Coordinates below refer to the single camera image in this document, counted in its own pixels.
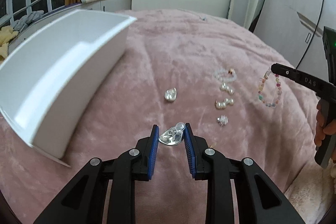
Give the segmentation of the person's right hand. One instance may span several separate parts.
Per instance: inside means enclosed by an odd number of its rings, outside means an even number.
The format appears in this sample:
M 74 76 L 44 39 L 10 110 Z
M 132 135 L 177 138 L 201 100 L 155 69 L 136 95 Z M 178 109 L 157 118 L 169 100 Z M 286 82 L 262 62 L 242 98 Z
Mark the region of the person's right hand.
M 336 126 L 335 126 L 335 120 L 330 122 L 329 124 L 326 124 L 325 118 L 322 115 L 322 105 L 321 101 L 317 104 L 317 115 L 316 115 L 316 127 L 315 127 L 315 137 L 314 137 L 314 143 L 317 147 L 320 147 L 322 144 L 322 141 L 325 139 L 327 135 L 335 135 L 336 133 Z

